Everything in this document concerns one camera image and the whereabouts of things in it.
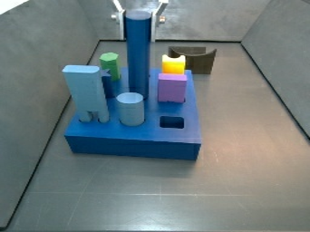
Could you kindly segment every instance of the purple cube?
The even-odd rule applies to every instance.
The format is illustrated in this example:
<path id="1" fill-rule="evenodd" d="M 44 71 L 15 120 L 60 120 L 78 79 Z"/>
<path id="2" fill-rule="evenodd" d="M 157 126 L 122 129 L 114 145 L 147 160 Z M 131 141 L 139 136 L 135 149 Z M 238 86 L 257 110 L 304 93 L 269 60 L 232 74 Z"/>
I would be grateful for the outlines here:
<path id="1" fill-rule="evenodd" d="M 159 74 L 159 102 L 186 101 L 187 76 L 185 74 Z"/>

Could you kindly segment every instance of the light blue block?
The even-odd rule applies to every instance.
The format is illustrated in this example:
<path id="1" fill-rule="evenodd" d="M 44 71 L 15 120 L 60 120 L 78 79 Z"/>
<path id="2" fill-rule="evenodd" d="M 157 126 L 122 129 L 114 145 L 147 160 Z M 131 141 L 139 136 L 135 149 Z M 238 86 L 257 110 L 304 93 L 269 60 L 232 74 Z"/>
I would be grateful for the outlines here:
<path id="1" fill-rule="evenodd" d="M 99 67 L 67 65 L 63 74 L 79 112 L 79 120 L 91 121 L 91 112 L 98 112 L 99 121 L 107 122 L 110 120 L 110 111 Z"/>

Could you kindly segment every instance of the blue block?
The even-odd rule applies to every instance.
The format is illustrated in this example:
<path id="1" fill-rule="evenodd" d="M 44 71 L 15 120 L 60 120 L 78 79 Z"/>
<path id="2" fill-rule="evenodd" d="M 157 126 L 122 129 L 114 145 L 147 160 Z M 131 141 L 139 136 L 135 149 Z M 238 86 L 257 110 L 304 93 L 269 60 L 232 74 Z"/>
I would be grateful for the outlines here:
<path id="1" fill-rule="evenodd" d="M 119 121 L 117 99 L 107 99 L 110 121 L 79 122 L 75 114 L 64 136 L 75 153 L 138 156 L 178 160 L 195 160 L 201 150 L 201 124 L 191 71 L 187 75 L 186 102 L 158 102 L 158 76 L 161 69 L 151 69 L 146 121 L 129 127 Z M 129 90 L 129 72 L 115 83 L 118 94 Z"/>
<path id="2" fill-rule="evenodd" d="M 150 28 L 151 13 L 129 10 L 125 14 L 125 36 L 127 43 L 127 62 L 130 76 L 130 92 L 149 97 L 150 69 Z"/>
<path id="3" fill-rule="evenodd" d="M 102 70 L 102 83 L 103 83 L 106 98 L 114 98 L 115 96 L 113 91 L 113 80 L 111 80 L 110 69 Z"/>

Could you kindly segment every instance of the toy blocks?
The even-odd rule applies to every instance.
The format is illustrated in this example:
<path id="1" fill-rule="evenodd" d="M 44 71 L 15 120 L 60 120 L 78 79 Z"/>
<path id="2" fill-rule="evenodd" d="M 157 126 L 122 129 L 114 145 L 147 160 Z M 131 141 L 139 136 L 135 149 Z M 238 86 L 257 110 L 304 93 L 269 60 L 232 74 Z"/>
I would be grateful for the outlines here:
<path id="1" fill-rule="evenodd" d="M 110 120 L 110 111 L 99 67 L 67 65 L 63 74 L 79 113 L 79 120 L 91 121 L 93 112 L 97 112 L 98 120 L 107 122 Z"/>
<path id="2" fill-rule="evenodd" d="M 159 102 L 186 101 L 187 76 L 185 74 L 159 74 Z"/>
<path id="3" fill-rule="evenodd" d="M 103 53 L 99 60 L 102 69 L 110 69 L 111 80 L 118 81 L 121 79 L 119 54 Z"/>
<path id="4" fill-rule="evenodd" d="M 162 72 L 173 74 L 185 74 L 186 56 L 170 58 L 166 54 L 162 56 Z"/>
<path id="5" fill-rule="evenodd" d="M 195 160 L 201 150 L 201 124 L 191 71 L 187 76 L 187 101 L 183 104 L 158 102 L 161 69 L 150 70 L 149 98 L 145 100 L 145 122 L 138 126 L 121 123 L 117 98 L 107 99 L 110 121 L 89 123 L 75 114 L 64 136 L 73 152 L 119 156 Z M 115 92 L 129 90 L 129 70 L 113 82 Z"/>

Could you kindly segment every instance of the gray floor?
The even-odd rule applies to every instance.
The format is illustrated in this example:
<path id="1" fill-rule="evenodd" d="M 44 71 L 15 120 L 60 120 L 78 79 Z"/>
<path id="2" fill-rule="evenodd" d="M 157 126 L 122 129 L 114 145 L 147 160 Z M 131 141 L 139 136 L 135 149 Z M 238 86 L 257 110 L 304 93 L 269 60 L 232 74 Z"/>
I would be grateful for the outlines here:
<path id="1" fill-rule="evenodd" d="M 66 110 L 10 231 L 310 230 L 310 148 L 240 43 L 157 43 L 218 49 L 195 76 L 203 145 L 198 161 L 73 154 Z M 102 43 L 125 54 L 125 43 Z"/>

